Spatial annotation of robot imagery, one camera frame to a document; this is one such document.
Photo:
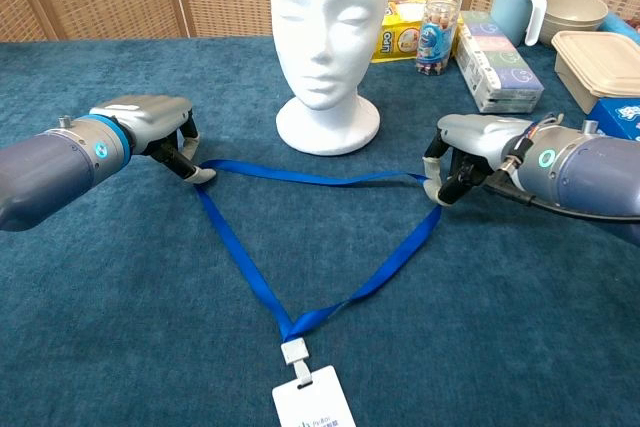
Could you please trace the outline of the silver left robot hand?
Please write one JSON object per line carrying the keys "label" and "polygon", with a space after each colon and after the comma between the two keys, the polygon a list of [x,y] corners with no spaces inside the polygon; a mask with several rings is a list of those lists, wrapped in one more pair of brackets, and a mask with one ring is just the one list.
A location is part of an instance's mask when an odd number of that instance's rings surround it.
{"label": "silver left robot hand", "polygon": [[90,113],[118,123],[129,134],[134,155],[151,156],[185,182],[203,184],[216,176],[215,170],[192,161],[200,136],[187,98],[125,95],[93,107]]}

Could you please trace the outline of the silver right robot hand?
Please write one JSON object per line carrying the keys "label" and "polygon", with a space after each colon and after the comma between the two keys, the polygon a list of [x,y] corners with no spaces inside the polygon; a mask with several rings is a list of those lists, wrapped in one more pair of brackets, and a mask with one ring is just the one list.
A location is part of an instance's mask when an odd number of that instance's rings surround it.
{"label": "silver right robot hand", "polygon": [[503,163],[504,149],[531,125],[528,120],[480,114],[449,114],[423,155],[423,187],[434,202],[449,206]]}

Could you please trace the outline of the blue lanyard with badge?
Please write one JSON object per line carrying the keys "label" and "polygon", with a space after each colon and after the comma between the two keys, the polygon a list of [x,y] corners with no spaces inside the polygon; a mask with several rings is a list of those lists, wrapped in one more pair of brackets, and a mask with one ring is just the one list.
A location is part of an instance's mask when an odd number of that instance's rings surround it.
{"label": "blue lanyard with badge", "polygon": [[440,220],[442,206],[436,204],[370,278],[348,298],[328,307],[310,310],[292,320],[206,188],[197,185],[196,190],[212,226],[251,290],[273,314],[282,338],[280,349],[285,363],[295,370],[295,379],[272,389],[281,427],[356,427],[335,368],[328,365],[312,372],[305,363],[309,351],[304,335],[318,328],[336,311],[373,295],[389,281],[429,239]]}

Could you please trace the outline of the pastel tissue multipack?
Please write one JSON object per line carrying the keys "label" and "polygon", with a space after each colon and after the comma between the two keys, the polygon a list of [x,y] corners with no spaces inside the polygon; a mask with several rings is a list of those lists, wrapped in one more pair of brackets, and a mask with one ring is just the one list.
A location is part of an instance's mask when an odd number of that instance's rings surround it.
{"label": "pastel tissue multipack", "polygon": [[528,114],[544,87],[487,12],[462,11],[454,57],[478,110]]}

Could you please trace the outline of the clear snack jar blue label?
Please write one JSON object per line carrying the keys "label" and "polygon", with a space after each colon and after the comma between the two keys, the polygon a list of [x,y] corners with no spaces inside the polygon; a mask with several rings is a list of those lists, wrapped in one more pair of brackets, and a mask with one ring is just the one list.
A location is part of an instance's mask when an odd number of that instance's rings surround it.
{"label": "clear snack jar blue label", "polygon": [[424,75],[440,75],[447,67],[457,28],[459,0],[427,0],[416,54]]}

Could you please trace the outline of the yellow Lipo biscuit package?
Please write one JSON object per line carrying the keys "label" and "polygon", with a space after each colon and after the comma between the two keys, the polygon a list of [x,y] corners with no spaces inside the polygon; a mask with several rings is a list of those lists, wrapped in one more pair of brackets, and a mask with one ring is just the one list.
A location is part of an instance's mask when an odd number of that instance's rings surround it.
{"label": "yellow Lipo biscuit package", "polygon": [[373,62],[414,58],[427,0],[390,2],[372,57]]}

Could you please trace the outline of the blue Oreo cookie box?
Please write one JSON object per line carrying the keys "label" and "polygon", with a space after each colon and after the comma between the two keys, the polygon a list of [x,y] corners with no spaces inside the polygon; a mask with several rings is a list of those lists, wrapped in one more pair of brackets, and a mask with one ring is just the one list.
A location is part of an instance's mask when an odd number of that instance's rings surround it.
{"label": "blue Oreo cookie box", "polygon": [[599,98],[580,131],[640,142],[640,97]]}

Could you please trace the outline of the beige lidded lunch box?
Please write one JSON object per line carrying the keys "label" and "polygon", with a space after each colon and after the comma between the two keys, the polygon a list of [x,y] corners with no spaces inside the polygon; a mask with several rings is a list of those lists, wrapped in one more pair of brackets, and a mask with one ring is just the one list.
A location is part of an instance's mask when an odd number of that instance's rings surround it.
{"label": "beige lidded lunch box", "polygon": [[613,32],[560,31],[555,72],[581,110],[600,98],[640,98],[640,45]]}

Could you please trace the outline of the beige bowl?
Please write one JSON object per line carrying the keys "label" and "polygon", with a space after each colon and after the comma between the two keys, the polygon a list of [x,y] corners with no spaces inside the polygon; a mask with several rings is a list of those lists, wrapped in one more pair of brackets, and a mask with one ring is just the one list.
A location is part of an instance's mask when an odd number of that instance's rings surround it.
{"label": "beige bowl", "polygon": [[539,41],[550,46],[559,31],[596,31],[608,13],[602,0],[547,0]]}

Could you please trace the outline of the teal tablecloth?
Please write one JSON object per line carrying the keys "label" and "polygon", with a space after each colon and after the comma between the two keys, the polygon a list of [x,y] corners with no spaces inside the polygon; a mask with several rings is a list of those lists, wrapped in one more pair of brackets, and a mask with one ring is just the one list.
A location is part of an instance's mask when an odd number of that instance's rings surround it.
{"label": "teal tablecloth", "polygon": [[[370,66],[381,126],[343,157],[299,153],[269,38],[0,44],[0,148],[129,93],[189,98],[207,190],[292,317],[343,300],[426,216],[414,182],[437,120],[475,103],[457,66]],[[640,248],[475,189],[382,289],[306,340],[357,427],[640,426]],[[147,157],[38,227],[0,232],[0,426],[277,427],[293,370],[278,326],[195,190]]]}

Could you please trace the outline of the cyan blue tube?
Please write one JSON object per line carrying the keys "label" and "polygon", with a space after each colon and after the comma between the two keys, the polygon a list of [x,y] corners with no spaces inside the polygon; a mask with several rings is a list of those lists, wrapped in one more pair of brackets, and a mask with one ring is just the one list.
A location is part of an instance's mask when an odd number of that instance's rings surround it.
{"label": "cyan blue tube", "polygon": [[598,27],[598,30],[602,32],[622,34],[640,45],[640,32],[614,12],[609,12],[605,16],[602,24]]}

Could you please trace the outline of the white foam mannequin head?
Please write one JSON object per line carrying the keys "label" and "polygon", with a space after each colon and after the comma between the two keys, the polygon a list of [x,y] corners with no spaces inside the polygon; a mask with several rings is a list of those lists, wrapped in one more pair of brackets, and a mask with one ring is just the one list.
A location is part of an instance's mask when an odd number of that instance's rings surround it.
{"label": "white foam mannequin head", "polygon": [[312,155],[353,152],[377,134],[380,114],[357,88],[370,64],[388,0],[271,0],[272,33],[293,92],[276,127]]}

